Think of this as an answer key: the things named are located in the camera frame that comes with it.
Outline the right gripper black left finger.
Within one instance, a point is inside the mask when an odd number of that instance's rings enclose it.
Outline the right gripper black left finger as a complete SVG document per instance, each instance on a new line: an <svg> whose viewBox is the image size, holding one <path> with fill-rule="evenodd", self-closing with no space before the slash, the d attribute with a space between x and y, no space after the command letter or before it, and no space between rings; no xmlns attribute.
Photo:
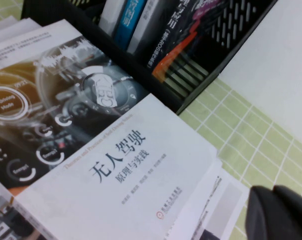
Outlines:
<svg viewBox="0 0 302 240"><path fill-rule="evenodd" d="M262 186L250 189L245 231L249 240L290 239L290 214L270 189Z"/></svg>

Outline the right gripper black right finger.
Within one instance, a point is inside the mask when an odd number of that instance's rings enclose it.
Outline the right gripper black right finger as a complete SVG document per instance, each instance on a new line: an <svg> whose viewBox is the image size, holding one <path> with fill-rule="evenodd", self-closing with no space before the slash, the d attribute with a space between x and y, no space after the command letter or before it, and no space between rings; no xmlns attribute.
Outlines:
<svg viewBox="0 0 302 240"><path fill-rule="evenodd" d="M274 186L273 192L280 198L291 214L291 218L302 230L302 196L284 185Z"/></svg>

